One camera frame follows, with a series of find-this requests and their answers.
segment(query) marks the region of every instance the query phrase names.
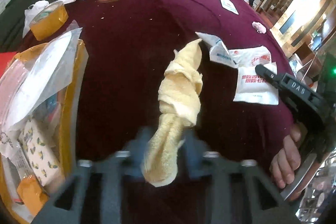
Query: pink object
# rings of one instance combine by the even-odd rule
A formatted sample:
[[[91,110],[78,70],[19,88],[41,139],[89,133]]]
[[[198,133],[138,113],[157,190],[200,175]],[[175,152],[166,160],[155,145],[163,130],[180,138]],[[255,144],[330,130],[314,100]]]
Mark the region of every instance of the pink object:
[[[265,33],[266,28],[264,25],[262,25],[260,22],[253,22],[252,23],[253,28],[257,30],[258,33]]]
[[[0,131],[7,118],[11,102],[26,79],[27,72],[23,63],[17,59],[0,79]]]

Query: maroon tablecloth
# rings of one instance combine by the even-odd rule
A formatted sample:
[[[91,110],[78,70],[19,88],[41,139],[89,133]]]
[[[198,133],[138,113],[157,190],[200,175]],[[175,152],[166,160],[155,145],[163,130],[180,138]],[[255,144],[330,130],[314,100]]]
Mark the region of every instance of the maroon tablecloth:
[[[264,45],[278,72],[290,72],[271,32],[259,34],[252,28],[253,21],[262,23],[259,15],[243,0],[231,1],[239,15],[222,8],[219,0],[78,0],[66,5],[68,21],[48,40],[64,32],[74,19],[83,27],[80,38],[89,60],[78,108],[78,158],[103,159],[134,138],[140,126],[157,127],[163,73],[174,59],[173,50],[196,39],[196,31],[219,36],[229,49]],[[37,43],[29,32],[21,49]],[[255,159],[267,170],[289,133],[293,122],[289,110],[281,101],[278,106],[233,102],[237,70],[210,62],[208,51],[204,45],[201,48],[199,71],[204,84],[198,136],[228,159]],[[150,191],[153,196],[147,193],[148,198],[160,193],[171,204],[169,210],[184,206],[184,198],[180,195],[176,200],[171,196],[174,191],[167,190],[170,187],[175,186]],[[158,215],[163,219],[152,223],[180,223]]]

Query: hand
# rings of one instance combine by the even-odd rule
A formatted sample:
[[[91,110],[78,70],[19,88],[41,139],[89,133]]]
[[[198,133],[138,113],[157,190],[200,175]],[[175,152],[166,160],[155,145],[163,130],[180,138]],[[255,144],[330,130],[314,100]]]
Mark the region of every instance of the hand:
[[[298,125],[294,124],[290,135],[283,139],[283,148],[272,160],[270,171],[279,188],[285,188],[286,184],[291,184],[294,180],[294,171],[301,164],[299,150],[295,143],[301,138]]]

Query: purple tablecloth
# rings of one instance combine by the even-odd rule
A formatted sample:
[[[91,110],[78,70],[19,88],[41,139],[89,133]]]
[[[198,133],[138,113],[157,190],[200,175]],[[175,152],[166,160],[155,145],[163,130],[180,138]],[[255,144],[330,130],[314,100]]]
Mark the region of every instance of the purple tablecloth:
[[[219,36],[229,49],[264,45],[278,72],[290,72],[272,34],[253,29],[253,21],[262,23],[259,15],[243,0],[231,1],[239,15],[222,8],[219,0],[78,0],[66,5],[69,19],[53,37],[75,19],[83,27],[80,38],[89,53],[78,108],[78,158],[104,159],[133,139],[140,126],[157,127],[157,92],[163,73],[174,59],[173,50],[196,39],[196,31]],[[21,49],[37,43],[29,32]],[[210,62],[208,51],[204,45],[201,48],[199,72],[204,84],[196,133],[224,157],[255,159],[268,170],[289,134],[293,122],[289,110],[281,101],[278,106],[233,102],[237,70]],[[198,215],[188,213],[186,207],[191,205],[185,195],[191,196],[198,187],[190,187],[177,190],[174,183],[155,190],[147,184],[133,187],[136,209],[130,202],[129,210],[138,220],[130,223],[196,223]],[[151,200],[157,200],[156,213],[149,213]],[[141,217],[136,210],[144,210]],[[176,210],[186,213],[171,214]]]

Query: yellow cloth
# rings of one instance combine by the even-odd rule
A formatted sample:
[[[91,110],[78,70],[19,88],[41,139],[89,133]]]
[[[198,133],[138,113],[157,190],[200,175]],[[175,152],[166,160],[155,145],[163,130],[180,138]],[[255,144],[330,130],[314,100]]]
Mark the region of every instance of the yellow cloth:
[[[198,45],[201,39],[188,43],[175,52],[159,87],[162,115],[159,128],[148,143],[142,173],[152,185],[171,183],[177,175],[177,151],[181,145],[184,127],[196,124],[201,103],[202,75],[197,71],[202,58]]]

